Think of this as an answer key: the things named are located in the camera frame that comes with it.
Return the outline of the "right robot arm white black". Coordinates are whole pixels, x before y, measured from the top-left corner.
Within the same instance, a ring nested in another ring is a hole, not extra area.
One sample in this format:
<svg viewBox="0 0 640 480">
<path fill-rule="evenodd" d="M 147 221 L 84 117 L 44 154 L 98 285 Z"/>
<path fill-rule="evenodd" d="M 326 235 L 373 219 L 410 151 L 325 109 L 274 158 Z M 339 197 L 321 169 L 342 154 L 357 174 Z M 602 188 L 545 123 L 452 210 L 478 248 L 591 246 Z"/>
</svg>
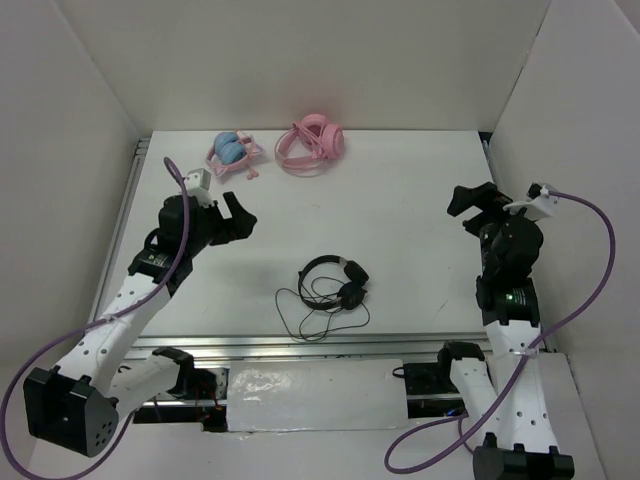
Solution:
<svg viewBox="0 0 640 480">
<path fill-rule="evenodd" d="M 478 238 L 481 274 L 476 301 L 491 355 L 472 343 L 450 341 L 438 354 L 435 378 L 459 391 L 476 431 L 472 453 L 477 479 L 571 479 L 574 460 L 561 453 L 552 430 L 539 365 L 541 320 L 530 277 L 543 234 L 527 218 L 532 201 L 515 202 L 495 184 L 457 186 L 447 208 Z"/>
</svg>

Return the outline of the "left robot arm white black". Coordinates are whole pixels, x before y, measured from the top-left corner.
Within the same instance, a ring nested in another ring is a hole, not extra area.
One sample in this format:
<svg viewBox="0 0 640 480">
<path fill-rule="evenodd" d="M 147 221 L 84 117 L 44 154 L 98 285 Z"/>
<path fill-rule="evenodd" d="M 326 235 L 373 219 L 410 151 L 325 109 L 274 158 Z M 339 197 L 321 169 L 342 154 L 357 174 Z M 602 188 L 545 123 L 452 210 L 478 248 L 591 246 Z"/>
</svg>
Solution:
<svg viewBox="0 0 640 480">
<path fill-rule="evenodd" d="M 144 361 L 123 361 L 146 325 L 177 292 L 206 247 L 248 238 L 257 218 L 232 192 L 230 215 L 195 194 L 167 198 L 158 225 L 134 257 L 102 317 L 48 370 L 36 367 L 23 383 L 29 433 L 92 458 L 111 441 L 118 422 L 151 398 L 189 396 L 196 387 L 192 355 L 159 347 Z"/>
</svg>

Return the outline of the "black wired headphones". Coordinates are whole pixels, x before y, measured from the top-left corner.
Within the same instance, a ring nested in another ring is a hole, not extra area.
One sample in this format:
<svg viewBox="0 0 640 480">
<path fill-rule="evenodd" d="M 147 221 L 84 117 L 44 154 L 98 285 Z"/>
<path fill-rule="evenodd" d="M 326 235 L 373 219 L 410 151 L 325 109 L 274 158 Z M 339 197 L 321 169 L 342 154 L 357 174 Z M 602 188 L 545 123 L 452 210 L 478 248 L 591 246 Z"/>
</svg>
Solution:
<svg viewBox="0 0 640 480">
<path fill-rule="evenodd" d="M 338 266 L 345 280 L 329 276 L 318 276 L 307 282 L 307 276 L 317 268 L 324 265 Z M 321 255 L 312 259 L 298 273 L 296 289 L 280 288 L 274 293 L 276 312 L 284 326 L 285 332 L 297 343 L 320 343 L 325 341 L 330 334 L 364 328 L 371 321 L 371 313 L 365 305 L 368 294 L 366 286 L 370 280 L 369 274 L 354 260 L 348 260 L 339 255 Z M 338 284 L 338 289 L 329 293 L 320 293 L 315 288 L 318 281 L 329 281 Z M 281 293 L 294 295 L 307 308 L 308 313 L 300 320 L 298 329 L 293 332 L 287 323 L 280 308 L 279 296 Z M 333 326 L 336 316 L 353 312 L 363 308 L 366 318 L 362 323 L 344 326 Z M 314 333 L 304 333 L 303 327 L 307 320 L 314 314 L 320 313 L 326 317 L 326 323 L 322 330 Z"/>
</svg>

